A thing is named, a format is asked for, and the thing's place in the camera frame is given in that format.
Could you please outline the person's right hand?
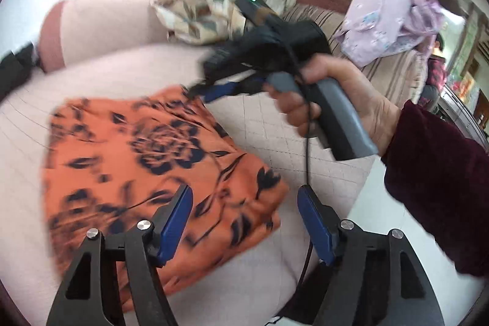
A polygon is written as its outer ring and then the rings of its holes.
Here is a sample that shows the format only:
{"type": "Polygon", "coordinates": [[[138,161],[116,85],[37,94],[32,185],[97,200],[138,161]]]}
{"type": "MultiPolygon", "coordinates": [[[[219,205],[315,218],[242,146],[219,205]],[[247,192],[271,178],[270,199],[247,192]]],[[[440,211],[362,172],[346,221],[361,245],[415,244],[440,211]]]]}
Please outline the person's right hand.
{"type": "MultiPolygon", "coordinates": [[[[333,78],[340,83],[364,129],[377,146],[379,155],[384,155],[395,133],[400,109],[382,96],[349,60],[316,54],[301,72],[307,83],[317,83],[324,78],[333,78]]],[[[269,84],[264,86],[264,90],[275,100],[277,110],[285,115],[287,123],[297,130],[299,136],[314,137],[317,134],[318,128],[313,121],[321,114],[318,104],[307,106],[301,95],[278,92],[269,84]]]]}

